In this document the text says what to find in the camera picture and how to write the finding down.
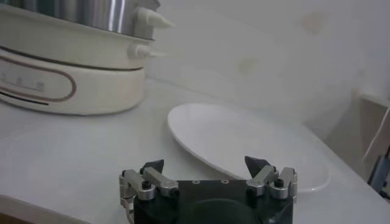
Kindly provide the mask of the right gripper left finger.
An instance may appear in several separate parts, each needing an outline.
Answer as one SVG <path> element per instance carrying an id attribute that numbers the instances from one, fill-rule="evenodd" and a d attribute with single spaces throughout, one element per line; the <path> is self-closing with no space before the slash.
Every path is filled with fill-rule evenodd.
<path id="1" fill-rule="evenodd" d="M 179 196 L 179 183 L 162 174 L 164 160 L 147 162 L 136 171 L 134 169 L 123 170 L 119 175 L 119 199 L 120 205 L 130 212 L 130 206 L 134 199 L 150 202 L 162 196 L 176 198 Z"/>

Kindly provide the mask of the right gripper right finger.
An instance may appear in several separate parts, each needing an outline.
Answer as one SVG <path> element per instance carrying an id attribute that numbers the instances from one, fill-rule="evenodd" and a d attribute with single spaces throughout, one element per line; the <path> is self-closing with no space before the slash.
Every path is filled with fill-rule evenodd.
<path id="1" fill-rule="evenodd" d="M 276 200 L 297 200 L 297 172 L 291 167 L 284 167 L 281 172 L 265 159 L 251 156 L 244 157 L 251 175 L 246 186 L 256 197 L 268 194 Z"/>

